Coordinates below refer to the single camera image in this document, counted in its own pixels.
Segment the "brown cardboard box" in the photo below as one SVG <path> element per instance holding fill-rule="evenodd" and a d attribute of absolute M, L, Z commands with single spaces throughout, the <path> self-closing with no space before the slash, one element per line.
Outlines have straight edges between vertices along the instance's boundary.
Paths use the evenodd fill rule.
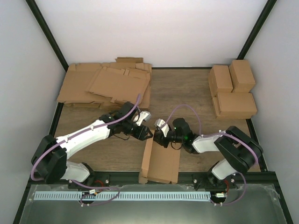
<path fill-rule="evenodd" d="M 180 153 L 180 150 L 173 149 L 171 145 L 164 148 L 153 138 L 147 139 L 138 182 L 178 183 Z"/>

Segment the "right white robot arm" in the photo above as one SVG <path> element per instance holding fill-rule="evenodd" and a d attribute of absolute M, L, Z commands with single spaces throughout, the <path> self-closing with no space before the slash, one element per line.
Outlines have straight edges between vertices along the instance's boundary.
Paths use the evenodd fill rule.
<path fill-rule="evenodd" d="M 212 188 L 220 188 L 224 180 L 235 173 L 245 174 L 258 163 L 263 154 L 262 147 L 236 126 L 215 134 L 195 134 L 184 118 L 173 121 L 174 129 L 163 119 L 155 122 L 154 141 L 164 148 L 178 143 L 190 154 L 220 152 L 223 160 L 216 162 L 204 178 Z"/>

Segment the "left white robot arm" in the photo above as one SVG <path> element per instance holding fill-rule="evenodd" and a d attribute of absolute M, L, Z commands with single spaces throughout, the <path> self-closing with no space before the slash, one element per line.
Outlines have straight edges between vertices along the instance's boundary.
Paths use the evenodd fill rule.
<path fill-rule="evenodd" d="M 92 168 L 84 162 L 74 163 L 69 159 L 87 146 L 120 133 L 141 141 L 152 138 L 151 130 L 143 125 L 150 117 L 150 112 L 140 111 L 137 105 L 127 102 L 119 110 L 101 115 L 71 134 L 56 138 L 50 134 L 45 136 L 31 159 L 30 178 L 44 180 L 47 184 L 68 180 L 91 188 L 95 184 Z"/>

